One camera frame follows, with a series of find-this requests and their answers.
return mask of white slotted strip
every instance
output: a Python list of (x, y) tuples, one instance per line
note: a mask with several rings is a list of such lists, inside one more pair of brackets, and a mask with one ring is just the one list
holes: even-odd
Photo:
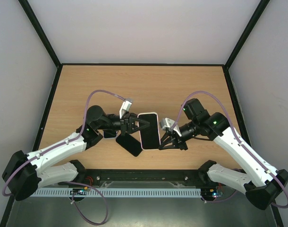
[[(68, 197), (73, 188), (40, 188), (32, 197)], [(200, 198), (200, 189), (138, 189), (138, 188), (102, 188), (98, 189), (105, 197), (112, 198)], [(100, 195), (90, 190), (86, 197), (100, 197)]]

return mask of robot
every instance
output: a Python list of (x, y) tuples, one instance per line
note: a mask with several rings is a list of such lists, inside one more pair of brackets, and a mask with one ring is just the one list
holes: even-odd
[[(19, 170), (8, 183), (8, 188), (15, 199), (24, 200), (37, 189), (50, 184), (64, 181), (81, 182), (85, 177), (85, 168), (78, 160), (72, 160), (61, 166), (51, 166), (75, 153), (95, 146), (103, 138), (98, 130), (103, 130), (105, 138), (111, 138), (115, 137), (118, 131), (125, 135), (149, 127), (149, 122), (128, 112), (131, 104), (131, 99), (124, 100), (119, 115), (106, 114), (100, 106), (94, 105), (87, 110), (83, 130), (80, 126), (76, 132), (44, 149), (27, 154), (21, 150), (14, 153), (2, 178), (6, 182), (15, 171)], [(165, 134), (159, 149), (187, 150), (186, 141), (190, 139), (214, 141), (239, 163), (243, 171), (227, 169), (209, 160), (199, 168), (200, 179), (206, 185), (216, 182), (234, 188), (245, 194), (254, 206), (265, 210), (282, 192), (282, 187), (275, 178), (286, 186), (288, 172), (284, 169), (277, 170), (267, 163), (234, 128), (231, 128), (229, 120), (223, 114), (209, 115), (198, 99), (187, 101), (183, 110), (191, 122), (181, 127), (169, 118), (164, 118), (160, 122)], [(246, 152), (244, 146), (249, 149), (249, 152)]]

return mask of wooden tabletop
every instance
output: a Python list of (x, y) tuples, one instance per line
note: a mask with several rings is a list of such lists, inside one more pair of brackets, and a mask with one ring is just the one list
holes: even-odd
[[(217, 66), (63, 66), (44, 129), (40, 148), (70, 135), (82, 124), (87, 97), (97, 89), (130, 97), (130, 112), (156, 112), (159, 120), (176, 119), (184, 99), (192, 92), (205, 90), (226, 107), (235, 126), (232, 102), (222, 67)], [(195, 96), (209, 114), (222, 112), (207, 95)], [(119, 114), (122, 101), (104, 93), (95, 94), (90, 105), (100, 105), (106, 114)], [(184, 114), (179, 126), (189, 122)], [(132, 134), (139, 140), (139, 133)], [(189, 140), (188, 150), (149, 150), (132, 156), (114, 139), (103, 139), (96, 146), (61, 161), (78, 159), (89, 169), (197, 169), (211, 159), (227, 168), (239, 165), (212, 141)]]

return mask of phone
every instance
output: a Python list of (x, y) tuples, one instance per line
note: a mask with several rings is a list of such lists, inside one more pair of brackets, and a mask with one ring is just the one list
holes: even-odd
[(139, 113), (139, 119), (148, 121), (149, 127), (140, 130), (140, 141), (143, 150), (159, 149), (160, 133), (159, 133), (159, 120), (157, 113)]
[(127, 133), (124, 136), (118, 135), (116, 142), (135, 157), (139, 156), (143, 150), (141, 143)]

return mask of white wall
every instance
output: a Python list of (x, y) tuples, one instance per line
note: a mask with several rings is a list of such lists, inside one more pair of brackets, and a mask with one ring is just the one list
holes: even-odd
[(64, 63), (224, 64), (260, 0), (29, 0)]
[(1, 174), (14, 152), (32, 150), (55, 72), (18, 1), (0, 1), (0, 221)]
[[(288, 171), (288, 0), (270, 1), (230, 73), (253, 147)], [(288, 227), (288, 209), (280, 214)]]

